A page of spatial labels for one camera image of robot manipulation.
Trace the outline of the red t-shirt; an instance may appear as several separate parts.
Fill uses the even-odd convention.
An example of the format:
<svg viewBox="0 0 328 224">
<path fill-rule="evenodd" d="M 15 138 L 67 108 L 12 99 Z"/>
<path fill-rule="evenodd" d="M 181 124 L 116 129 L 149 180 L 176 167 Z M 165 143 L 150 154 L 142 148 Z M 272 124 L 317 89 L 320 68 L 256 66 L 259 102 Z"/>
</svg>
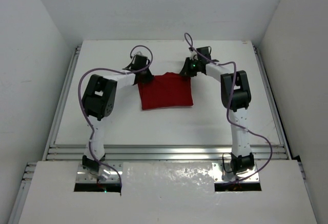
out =
<svg viewBox="0 0 328 224">
<path fill-rule="evenodd" d="M 191 78 L 167 72 L 148 83 L 138 83 L 141 108 L 152 110 L 193 105 Z"/>
</svg>

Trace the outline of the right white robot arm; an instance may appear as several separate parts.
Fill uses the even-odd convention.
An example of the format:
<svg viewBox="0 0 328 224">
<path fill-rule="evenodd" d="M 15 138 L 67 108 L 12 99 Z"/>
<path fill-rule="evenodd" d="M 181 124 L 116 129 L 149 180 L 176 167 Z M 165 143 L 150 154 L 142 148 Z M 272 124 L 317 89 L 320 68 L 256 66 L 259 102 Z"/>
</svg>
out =
<svg viewBox="0 0 328 224">
<path fill-rule="evenodd" d="M 229 173 L 238 174 L 254 167 L 254 155 L 249 143 L 247 128 L 248 107 L 251 92 L 247 73 L 237 71 L 235 62 L 220 63 L 211 59 L 211 47 L 194 49 L 183 65 L 180 75 L 194 77 L 198 73 L 220 82 L 221 102 L 227 110 L 227 120 L 231 125 L 232 151 Z"/>
</svg>

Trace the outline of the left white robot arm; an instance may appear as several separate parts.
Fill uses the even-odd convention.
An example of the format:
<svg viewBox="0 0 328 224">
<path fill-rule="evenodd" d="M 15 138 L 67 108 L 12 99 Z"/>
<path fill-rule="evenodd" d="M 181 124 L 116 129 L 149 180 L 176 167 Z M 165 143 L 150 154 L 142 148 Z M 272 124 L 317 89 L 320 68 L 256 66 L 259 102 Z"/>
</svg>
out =
<svg viewBox="0 0 328 224">
<path fill-rule="evenodd" d="M 149 70 L 152 58 L 147 58 L 142 54 L 135 54 L 131 57 L 128 66 L 120 71 L 110 70 L 110 75 L 101 76 L 92 74 L 81 94 L 82 80 L 78 84 L 79 104 L 83 115 L 90 126 L 92 132 L 86 145 L 82 158 L 82 165 L 88 170 L 98 173 L 100 166 L 108 166 L 104 163 L 104 125 L 107 117 L 112 113 L 116 97 L 116 91 L 132 86 L 137 83 L 149 83 L 154 76 Z"/>
</svg>

